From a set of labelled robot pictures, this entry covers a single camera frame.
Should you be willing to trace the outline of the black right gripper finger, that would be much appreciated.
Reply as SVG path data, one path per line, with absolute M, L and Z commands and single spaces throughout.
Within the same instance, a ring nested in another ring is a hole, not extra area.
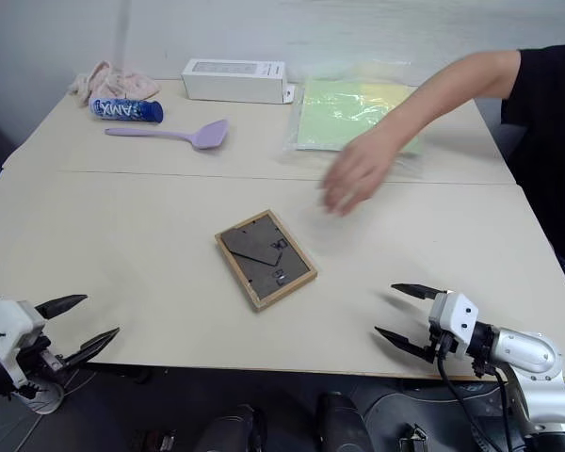
M 412 356 L 418 357 L 426 362 L 429 362 L 428 347 L 419 347 L 410 342 L 410 340 L 392 331 L 385 330 L 381 327 L 375 327 L 375 330 L 392 345 L 403 350 Z
M 439 290 L 416 283 L 394 283 L 391 287 L 406 295 L 418 299 L 435 299 L 439 294 Z

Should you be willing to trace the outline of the person's bare hand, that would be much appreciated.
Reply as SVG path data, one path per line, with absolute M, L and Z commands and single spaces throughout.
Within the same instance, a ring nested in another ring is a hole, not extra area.
M 379 188 L 405 139 L 394 131 L 373 128 L 352 139 L 322 182 L 323 203 L 329 213 L 350 213 Z

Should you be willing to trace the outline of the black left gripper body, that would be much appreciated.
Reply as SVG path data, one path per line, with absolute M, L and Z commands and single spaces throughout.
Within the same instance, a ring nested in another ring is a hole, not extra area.
M 16 362 L 28 379 L 64 379 L 73 371 L 65 358 L 53 353 L 49 346 L 51 341 L 42 334 L 32 346 L 18 352 Z

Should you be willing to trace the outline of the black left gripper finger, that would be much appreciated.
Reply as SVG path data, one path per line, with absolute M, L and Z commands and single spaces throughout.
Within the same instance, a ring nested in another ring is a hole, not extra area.
M 37 305 L 35 310 L 46 320 L 55 318 L 71 310 L 74 306 L 87 299 L 85 294 L 74 294 L 58 299 L 51 299 Z
M 96 357 L 120 332 L 119 328 L 105 331 L 84 343 L 77 352 L 64 359 L 64 369 L 74 370 Z

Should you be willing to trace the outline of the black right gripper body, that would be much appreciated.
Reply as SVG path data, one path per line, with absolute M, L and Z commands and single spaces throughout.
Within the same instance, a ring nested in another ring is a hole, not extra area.
M 437 358 L 445 359 L 448 353 L 455 353 L 458 341 L 451 331 L 443 330 L 433 323 L 429 324 L 429 345 L 424 347 L 424 360 L 434 363 Z

